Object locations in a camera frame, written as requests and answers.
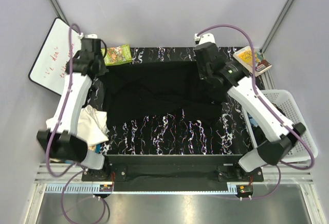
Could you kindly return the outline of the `black t-shirt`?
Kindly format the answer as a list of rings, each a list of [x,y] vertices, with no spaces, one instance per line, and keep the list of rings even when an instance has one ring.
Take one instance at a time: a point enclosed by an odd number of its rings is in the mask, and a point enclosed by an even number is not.
[[[227,100],[222,88],[200,79],[195,61],[115,65],[99,80],[105,87],[107,127],[179,109],[188,120],[211,124]]]

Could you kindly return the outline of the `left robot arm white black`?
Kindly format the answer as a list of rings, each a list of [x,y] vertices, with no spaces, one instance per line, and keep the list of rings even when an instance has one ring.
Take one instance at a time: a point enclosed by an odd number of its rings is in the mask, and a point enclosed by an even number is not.
[[[81,49],[67,63],[64,89],[54,117],[36,138],[47,162],[51,158],[71,161],[92,169],[97,179],[105,181],[111,175],[111,168],[104,164],[105,157],[89,150],[86,140],[78,136],[79,115],[93,79],[106,72],[101,44],[95,34],[81,39]]]

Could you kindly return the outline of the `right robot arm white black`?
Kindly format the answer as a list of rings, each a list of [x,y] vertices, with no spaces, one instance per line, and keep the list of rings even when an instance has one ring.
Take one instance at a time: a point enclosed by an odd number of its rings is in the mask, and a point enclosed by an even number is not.
[[[194,52],[200,78],[238,101],[265,135],[261,145],[240,158],[233,168],[234,177],[245,181],[256,168],[278,164],[295,146],[296,137],[303,135],[306,127],[301,122],[294,124],[258,88],[253,88],[252,77],[239,62],[227,63],[221,59],[215,43],[198,44]]]

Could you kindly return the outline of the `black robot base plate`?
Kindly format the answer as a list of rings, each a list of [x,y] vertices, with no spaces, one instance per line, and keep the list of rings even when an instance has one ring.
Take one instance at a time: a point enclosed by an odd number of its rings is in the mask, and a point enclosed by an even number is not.
[[[223,192],[228,183],[263,182],[261,168],[244,173],[240,155],[108,155],[115,193]]]

